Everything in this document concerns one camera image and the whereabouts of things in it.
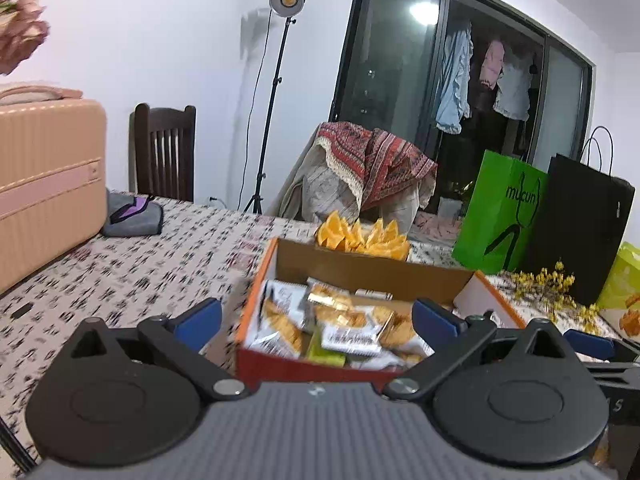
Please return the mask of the orange cardboard snack box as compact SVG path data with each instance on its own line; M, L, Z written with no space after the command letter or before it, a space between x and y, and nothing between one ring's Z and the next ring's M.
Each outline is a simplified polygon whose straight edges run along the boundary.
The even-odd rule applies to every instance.
M317 322L307 303L303 352L297 360L247 349L248 335L256 327L258 304L268 280L304 285L306 299L311 283L327 284L347 292L354 307L367 317L364 327L378 334L381 353L378 356L344 353L344 367L306 361L312 334L329 325ZM236 376L250 388L262 382L370 382L383 387L402 368L434 353L412 324L412 306L423 298L431 299L447 310L456 310L460 318L490 313L501 327L523 328L526 325L480 271L334 252L275 238L262 258L236 331Z

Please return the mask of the plate of orange slices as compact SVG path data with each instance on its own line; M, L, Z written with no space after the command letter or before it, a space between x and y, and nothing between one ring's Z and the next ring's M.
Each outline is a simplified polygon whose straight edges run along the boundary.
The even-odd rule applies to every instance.
M401 234L396 220L385 223L378 218L370 226L364 226L359 219L348 223L336 210L320 224L314 239L319 247L334 252L353 252L398 261L406 261L410 252L408 238Z

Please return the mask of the black paper shopping bag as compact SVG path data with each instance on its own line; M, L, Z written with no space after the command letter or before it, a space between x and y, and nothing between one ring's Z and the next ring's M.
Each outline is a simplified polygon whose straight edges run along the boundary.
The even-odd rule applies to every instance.
M562 262L574 276L568 292L578 304L597 301L626 230L636 189L626 180L557 154L518 270L553 271Z

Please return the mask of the dark wooden chair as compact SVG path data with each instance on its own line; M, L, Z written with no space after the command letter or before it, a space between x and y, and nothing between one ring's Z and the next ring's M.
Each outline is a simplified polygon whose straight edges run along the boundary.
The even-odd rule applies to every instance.
M131 114L137 191L194 201L196 107L183 110L140 103Z

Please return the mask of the yellow flower branch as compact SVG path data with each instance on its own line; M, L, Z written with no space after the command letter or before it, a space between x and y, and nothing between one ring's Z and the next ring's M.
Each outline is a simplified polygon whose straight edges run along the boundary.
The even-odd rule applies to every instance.
M547 315L555 323L561 318L572 320L578 330L591 335L600 335L598 325L600 308L596 304L580 304L572 296L575 275L565 272L564 263L558 260L552 270L541 268L538 273L506 272L513 285L514 297L526 301L537 311Z

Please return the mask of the hanging pink garment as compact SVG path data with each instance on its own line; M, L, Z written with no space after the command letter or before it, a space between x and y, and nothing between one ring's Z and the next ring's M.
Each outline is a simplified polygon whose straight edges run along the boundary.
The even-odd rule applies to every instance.
M480 66L480 84L492 90L502 72L504 59L504 45L500 40L492 40L489 44L484 61Z

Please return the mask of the white gold oat crisp packet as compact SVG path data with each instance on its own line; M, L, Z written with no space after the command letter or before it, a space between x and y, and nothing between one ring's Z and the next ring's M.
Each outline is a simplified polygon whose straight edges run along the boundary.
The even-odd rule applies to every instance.
M268 280L258 304L255 328L245 347L252 351L297 360L303 352L306 287Z

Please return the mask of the studio lamp on stand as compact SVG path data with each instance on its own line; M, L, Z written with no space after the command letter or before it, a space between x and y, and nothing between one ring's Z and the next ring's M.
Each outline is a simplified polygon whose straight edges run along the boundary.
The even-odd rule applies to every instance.
M258 166L256 170L254 192L252 196L246 202L243 211L252 212L253 214L262 214L262 185L264 184L267 174L265 172L265 163L268 150L268 141L270 135L270 128L272 123L272 116L274 110L274 103L276 102L277 92L282 84L281 70L282 62L285 52L286 43L288 42L288 33L290 28L297 22L296 16L303 11L306 0L269 0L269 13L267 18L267 26L265 32L264 47L262 48L262 57L258 71L255 78L254 89L252 91L252 99L250 100L250 110L247 113L246 118L246 130L245 130L245 158L242 173L241 189L239 192L238 205L242 204L242 196L245 186L246 170L248 165L248 148L250 147L250 124L252 123L253 112L255 108L255 98L257 96L258 84L260 77L262 76L262 69L264 68L264 62L268 50L271 21L274 16L284 19L284 25L282 29L281 40L278 49L278 56L276 66L274 66L274 72L271 81L271 90L269 95L269 101L266 110L266 117L264 123L264 130L262 130L262 143L260 144L260 153L258 159Z

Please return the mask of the light green snack carton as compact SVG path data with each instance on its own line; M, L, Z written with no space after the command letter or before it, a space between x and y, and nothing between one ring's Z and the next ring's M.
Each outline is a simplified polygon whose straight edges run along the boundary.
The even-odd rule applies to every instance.
M620 336L639 341L640 254L633 244L620 246L597 305Z

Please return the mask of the pink artificial flowers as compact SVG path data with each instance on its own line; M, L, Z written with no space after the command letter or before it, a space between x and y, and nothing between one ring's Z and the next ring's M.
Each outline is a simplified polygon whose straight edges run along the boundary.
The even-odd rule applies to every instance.
M13 73L48 38L49 23L42 17L40 0L1 0L1 75Z

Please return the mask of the pink small suitcase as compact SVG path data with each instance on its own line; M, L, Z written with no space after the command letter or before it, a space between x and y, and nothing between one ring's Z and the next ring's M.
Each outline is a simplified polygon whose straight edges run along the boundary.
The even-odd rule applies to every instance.
M74 89L1 88L1 290L69 252L106 219L106 115Z

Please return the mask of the green snack packet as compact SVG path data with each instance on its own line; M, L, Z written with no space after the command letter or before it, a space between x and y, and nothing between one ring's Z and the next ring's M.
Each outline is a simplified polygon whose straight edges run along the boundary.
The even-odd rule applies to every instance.
M344 367L346 364L344 353L323 349L321 339L320 330L316 330L310 338L305 360L317 365Z

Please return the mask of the grey purple folded cloth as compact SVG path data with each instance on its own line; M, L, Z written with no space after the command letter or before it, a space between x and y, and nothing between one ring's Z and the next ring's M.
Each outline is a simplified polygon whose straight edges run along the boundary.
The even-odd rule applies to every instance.
M163 206L152 195L106 192L107 216L101 229L105 237L160 235L164 225Z

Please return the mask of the red patterned cloth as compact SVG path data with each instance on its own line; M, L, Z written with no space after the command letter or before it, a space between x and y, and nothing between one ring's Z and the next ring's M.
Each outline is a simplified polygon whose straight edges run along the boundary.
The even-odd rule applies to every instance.
M324 149L326 164L346 183L361 210L378 206L413 185L424 191L437 177L436 162L420 148L379 128L322 122L314 143Z

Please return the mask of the hanging white garment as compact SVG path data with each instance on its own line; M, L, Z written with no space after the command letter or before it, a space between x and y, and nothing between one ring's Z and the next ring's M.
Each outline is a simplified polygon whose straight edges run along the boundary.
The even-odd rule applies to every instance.
M502 70L497 80L498 92L494 106L495 112L502 116L527 122L529 118L529 88L532 83L530 66L533 64L533 55L516 55L512 50L506 49L503 58Z

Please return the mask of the chair under cloth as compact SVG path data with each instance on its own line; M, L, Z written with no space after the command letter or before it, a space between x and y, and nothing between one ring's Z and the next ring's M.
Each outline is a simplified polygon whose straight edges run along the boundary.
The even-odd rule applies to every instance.
M319 224L337 211L349 222L359 217L395 220L400 232L408 233L418 210L426 207L435 192L437 171L428 170L416 183L366 209L362 187L338 168L335 157L326 151L328 146L326 141L309 139L267 214Z

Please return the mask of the green paper shopping bag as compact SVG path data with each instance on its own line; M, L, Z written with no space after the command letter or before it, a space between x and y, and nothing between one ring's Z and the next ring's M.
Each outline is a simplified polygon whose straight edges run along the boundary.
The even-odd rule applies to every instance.
M514 271L544 200L548 176L516 158L484 154L452 256L485 274Z

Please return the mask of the hanging blue shirt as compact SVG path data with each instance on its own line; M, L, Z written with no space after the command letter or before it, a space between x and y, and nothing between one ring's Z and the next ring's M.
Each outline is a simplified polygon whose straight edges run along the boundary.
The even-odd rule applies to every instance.
M469 82L473 48L471 22L452 22L445 38L435 115L436 127L444 133L460 134L462 120L471 116Z

